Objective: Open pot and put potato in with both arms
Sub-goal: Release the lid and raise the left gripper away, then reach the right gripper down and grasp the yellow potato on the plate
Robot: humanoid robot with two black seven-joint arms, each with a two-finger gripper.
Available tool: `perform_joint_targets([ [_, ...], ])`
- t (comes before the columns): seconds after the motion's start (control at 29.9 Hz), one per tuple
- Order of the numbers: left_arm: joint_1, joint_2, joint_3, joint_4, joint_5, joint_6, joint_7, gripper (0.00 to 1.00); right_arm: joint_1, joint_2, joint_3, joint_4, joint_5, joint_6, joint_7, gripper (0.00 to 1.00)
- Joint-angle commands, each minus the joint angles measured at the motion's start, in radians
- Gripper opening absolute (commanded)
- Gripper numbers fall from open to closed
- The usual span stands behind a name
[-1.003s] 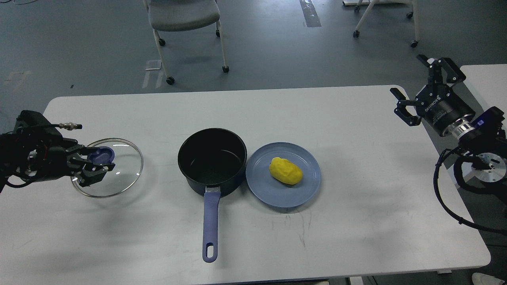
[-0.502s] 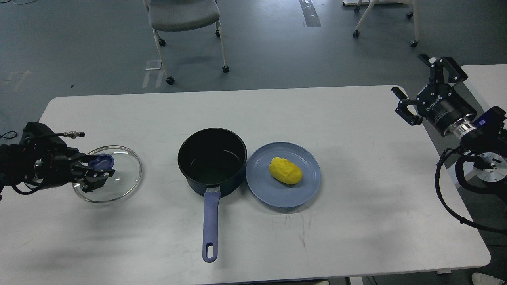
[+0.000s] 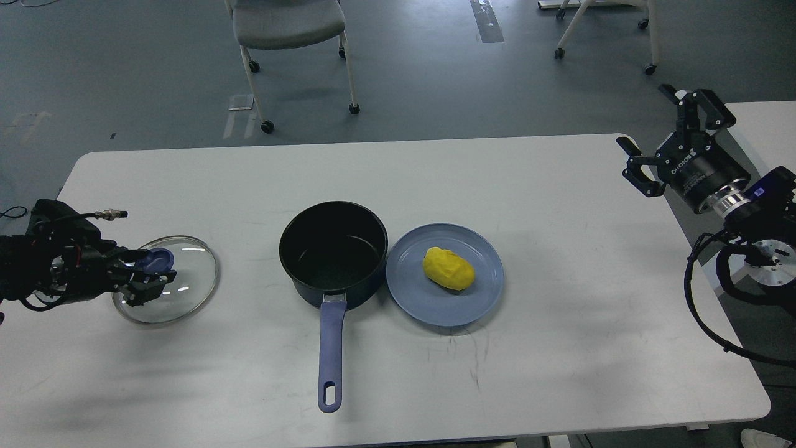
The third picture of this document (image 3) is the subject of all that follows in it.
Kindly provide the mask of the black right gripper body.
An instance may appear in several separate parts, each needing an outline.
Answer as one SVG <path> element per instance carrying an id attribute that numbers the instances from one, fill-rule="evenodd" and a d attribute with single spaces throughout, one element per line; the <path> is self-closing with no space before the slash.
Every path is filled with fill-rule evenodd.
<path id="1" fill-rule="evenodd" d="M 672 133 L 657 148 L 661 182 L 671 186 L 694 213 L 705 213 L 708 197 L 725 187 L 743 189 L 751 174 L 706 131 Z"/>

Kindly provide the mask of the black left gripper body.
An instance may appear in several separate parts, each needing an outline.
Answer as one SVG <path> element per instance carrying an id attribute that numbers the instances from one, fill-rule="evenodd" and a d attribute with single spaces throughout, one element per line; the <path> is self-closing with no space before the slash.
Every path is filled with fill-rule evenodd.
<path id="1" fill-rule="evenodd" d="M 63 247 L 49 267 L 49 295 L 53 298 L 95 298 L 117 292 L 131 277 L 132 252 L 108 240 L 99 247 L 76 242 Z"/>

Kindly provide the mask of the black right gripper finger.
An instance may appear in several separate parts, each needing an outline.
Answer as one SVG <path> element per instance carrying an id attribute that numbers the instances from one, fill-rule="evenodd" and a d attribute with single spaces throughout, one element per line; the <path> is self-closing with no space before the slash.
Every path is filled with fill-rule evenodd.
<path id="1" fill-rule="evenodd" d="M 617 137 L 616 142 L 628 156 L 626 168 L 622 172 L 622 176 L 625 180 L 645 197 L 663 196 L 665 192 L 664 182 L 653 180 L 651 176 L 646 175 L 645 171 L 642 169 L 644 166 L 657 167 L 657 165 L 659 165 L 659 158 L 643 156 L 642 151 L 629 137 Z"/>
<path id="2" fill-rule="evenodd" d="M 717 133 L 736 124 L 734 114 L 711 89 L 686 91 L 661 84 L 659 91 L 677 106 L 673 135 L 678 145 L 713 144 Z"/>

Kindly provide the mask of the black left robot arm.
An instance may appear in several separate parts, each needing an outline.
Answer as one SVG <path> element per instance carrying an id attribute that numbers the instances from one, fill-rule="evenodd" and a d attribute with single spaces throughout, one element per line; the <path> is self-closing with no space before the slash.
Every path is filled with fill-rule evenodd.
<path id="1" fill-rule="evenodd" d="M 2 236 L 2 300 L 45 312 L 109 292 L 127 294 L 132 306 L 158 298 L 176 278 L 173 253 L 120 246 L 91 223 L 127 216 L 125 210 L 79 213 L 65 202 L 38 200 L 26 232 Z"/>

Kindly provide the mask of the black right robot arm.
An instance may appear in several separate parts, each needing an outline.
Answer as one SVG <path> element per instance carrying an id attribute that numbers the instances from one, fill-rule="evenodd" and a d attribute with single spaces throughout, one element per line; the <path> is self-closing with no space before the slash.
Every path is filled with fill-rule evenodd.
<path id="1" fill-rule="evenodd" d="M 768 357 L 720 337 L 699 315 L 693 298 L 693 270 L 700 253 L 722 244 L 715 273 L 729 296 L 754 306 L 778 306 L 794 314 L 794 173 L 778 166 L 751 182 L 750 173 L 720 147 L 719 131 L 736 117 L 710 89 L 692 91 L 662 84 L 659 91 L 676 106 L 675 128 L 653 156 L 622 136 L 623 178 L 646 197 L 673 190 L 693 213 L 715 212 L 721 230 L 703 233 L 689 253 L 684 295 L 700 329 L 726 352 L 745 359 L 794 368 L 793 360 Z"/>

